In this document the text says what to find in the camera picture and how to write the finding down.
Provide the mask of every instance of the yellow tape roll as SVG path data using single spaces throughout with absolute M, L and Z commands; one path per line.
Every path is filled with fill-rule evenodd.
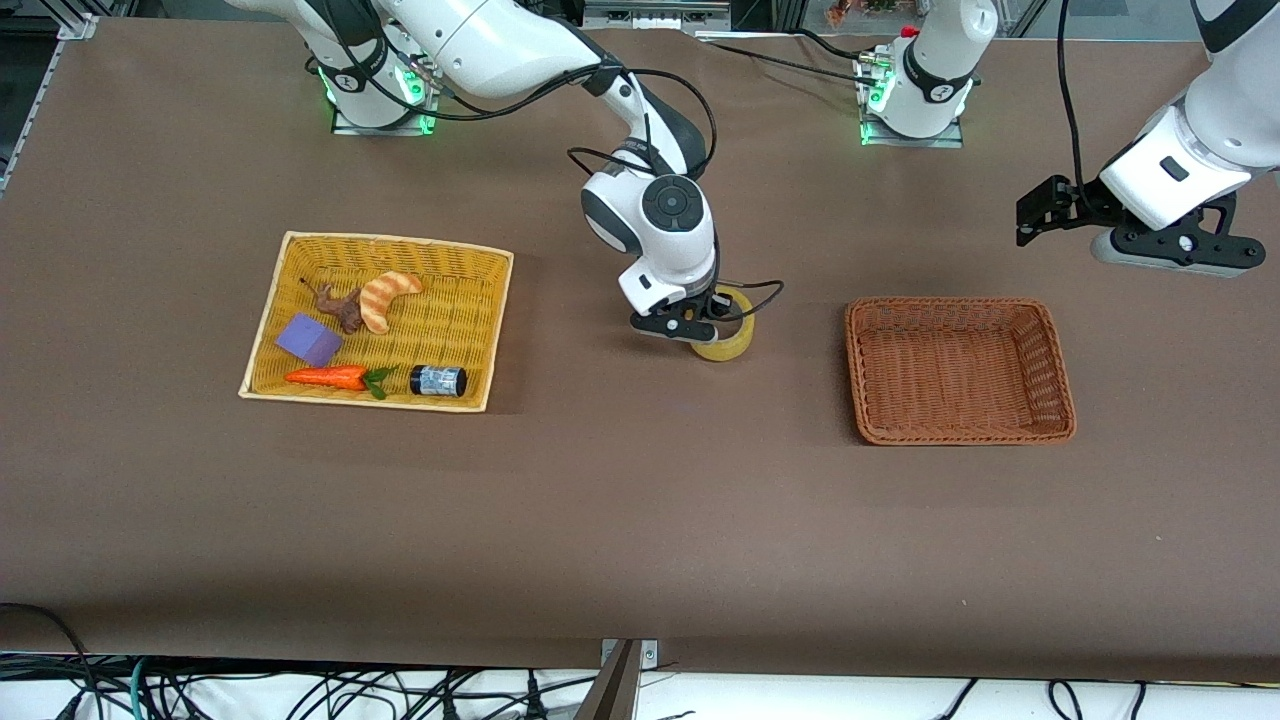
M 716 292 L 732 297 L 742 313 L 751 309 L 751 301 L 736 288 L 718 284 L 716 286 Z M 732 336 L 717 340 L 716 342 L 695 343 L 692 348 L 704 360 L 724 363 L 746 352 L 748 346 L 751 345 L 753 334 L 755 334 L 755 315 L 748 315 L 742 318 L 742 327 Z

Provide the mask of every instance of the purple block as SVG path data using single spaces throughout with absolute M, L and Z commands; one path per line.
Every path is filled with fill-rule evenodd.
M 319 322 L 298 313 L 275 338 L 275 345 L 302 359 L 312 368 L 323 368 L 342 347 L 342 337 Z

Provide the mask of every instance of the tabletop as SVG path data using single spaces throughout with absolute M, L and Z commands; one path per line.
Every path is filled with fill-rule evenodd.
M 1070 168 L 1051 42 L 992 44 L 964 149 L 918 150 L 859 145 L 842 81 L 596 40 L 703 90 L 723 274 L 787 281 L 732 363 L 630 331 L 627 259 L 564 158 L 625 128 L 585 92 L 335 137 L 285 24 L 104 19 L 70 44 L 0 201 L 0 594 L 100 652 L 590 666 L 602 637 L 650 637 L 689 670 L 1280 671 L 1280 263 L 1103 265 L 1088 229 L 1015 247 L 1018 197 Z M 1096 172 L 1206 60 L 1068 61 Z M 1274 236 L 1275 193 L 1242 191 L 1238 234 Z M 237 397 L 291 229 L 513 251 L 489 411 Z M 1075 438 L 861 442 L 841 318 L 874 295 L 1043 301 Z

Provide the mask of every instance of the yellow basket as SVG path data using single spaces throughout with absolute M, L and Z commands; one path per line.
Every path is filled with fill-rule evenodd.
M 493 384 L 512 261 L 512 254 L 506 250 L 440 240 L 285 233 L 239 396 L 483 413 Z M 365 328 L 355 334 L 342 334 L 338 319 L 317 311 L 315 296 L 301 282 L 306 279 L 315 287 L 333 283 L 333 296 L 340 297 L 387 270 L 417 275 L 422 281 L 422 292 L 402 295 L 392 302 L 387 313 L 390 332 L 383 336 Z M 285 382 L 285 373 L 307 366 L 275 345 L 284 325 L 298 313 L 342 336 L 342 347 L 330 365 L 365 365 L 371 370 L 394 365 L 396 372 L 383 383 L 387 400 L 374 400 L 367 392 Z M 408 374 L 413 365 L 466 369 L 466 393 L 462 397 L 411 393 Z

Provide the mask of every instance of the orange carrot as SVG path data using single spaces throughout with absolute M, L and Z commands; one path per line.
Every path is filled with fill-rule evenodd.
M 332 368 L 302 368 L 287 373 L 284 379 L 291 383 L 335 387 L 339 389 L 367 389 L 378 400 L 384 400 L 387 392 L 379 386 L 394 368 L 370 370 L 364 365 L 334 365 Z

